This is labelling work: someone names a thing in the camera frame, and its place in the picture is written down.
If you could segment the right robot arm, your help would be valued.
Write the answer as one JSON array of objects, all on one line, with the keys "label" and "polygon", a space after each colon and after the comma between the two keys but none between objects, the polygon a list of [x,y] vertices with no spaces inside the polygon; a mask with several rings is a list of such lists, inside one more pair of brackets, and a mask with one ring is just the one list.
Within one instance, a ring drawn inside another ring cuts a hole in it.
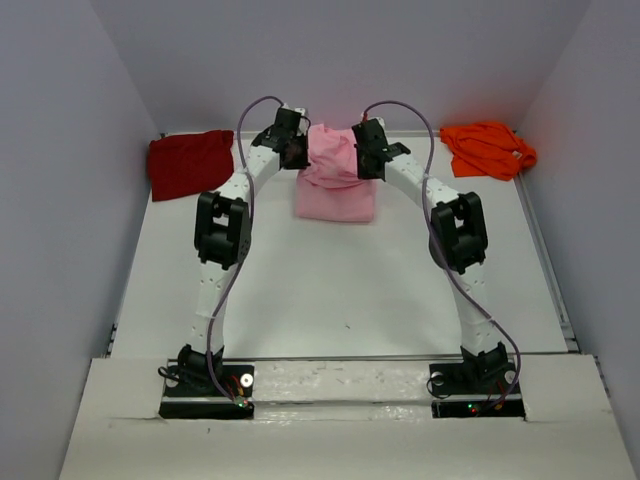
[{"label": "right robot arm", "polygon": [[426,172],[411,150],[391,144],[377,118],[352,127],[357,174],[382,180],[423,210],[429,250],[451,285],[461,330],[462,384],[482,392],[508,365],[508,355],[493,315],[485,307],[483,264],[488,235],[480,197],[460,193]]}]

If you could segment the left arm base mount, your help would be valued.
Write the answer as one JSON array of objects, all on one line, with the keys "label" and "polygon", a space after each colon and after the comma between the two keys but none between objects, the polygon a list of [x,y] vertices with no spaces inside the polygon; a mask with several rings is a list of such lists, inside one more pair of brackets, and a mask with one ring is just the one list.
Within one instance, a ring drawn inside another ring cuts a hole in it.
[{"label": "left arm base mount", "polygon": [[254,417],[255,366],[211,361],[185,346],[158,368],[164,380],[159,415],[180,420],[249,420]]}]

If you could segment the pink t shirt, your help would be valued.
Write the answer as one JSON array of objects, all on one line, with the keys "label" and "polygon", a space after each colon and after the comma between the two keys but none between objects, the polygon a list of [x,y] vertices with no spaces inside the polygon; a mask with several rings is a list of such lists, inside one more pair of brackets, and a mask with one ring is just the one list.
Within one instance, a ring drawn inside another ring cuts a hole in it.
[{"label": "pink t shirt", "polygon": [[297,217],[359,224],[374,220],[376,184],[358,177],[355,144],[350,129],[336,130],[323,124],[310,127],[309,166],[296,178]]}]

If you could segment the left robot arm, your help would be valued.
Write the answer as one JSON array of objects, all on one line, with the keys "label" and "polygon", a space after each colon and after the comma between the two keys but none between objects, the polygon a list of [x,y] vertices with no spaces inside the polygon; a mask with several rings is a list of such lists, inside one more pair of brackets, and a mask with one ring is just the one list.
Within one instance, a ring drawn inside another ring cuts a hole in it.
[{"label": "left robot arm", "polygon": [[304,108],[281,105],[272,124],[248,146],[238,144],[239,165],[229,179],[197,198],[194,247],[200,283],[189,344],[204,360],[189,367],[186,381],[198,394],[209,395],[221,383],[226,303],[249,254],[257,195],[280,171],[309,165],[309,126]]}]

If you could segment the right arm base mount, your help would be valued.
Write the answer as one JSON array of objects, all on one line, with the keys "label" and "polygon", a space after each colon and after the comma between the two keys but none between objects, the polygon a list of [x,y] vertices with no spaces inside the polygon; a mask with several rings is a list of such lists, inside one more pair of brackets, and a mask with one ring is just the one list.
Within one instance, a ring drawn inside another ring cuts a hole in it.
[{"label": "right arm base mount", "polygon": [[525,407],[516,365],[499,343],[488,352],[473,355],[461,351],[462,359],[429,366],[426,390],[432,398],[436,419],[521,418]]}]

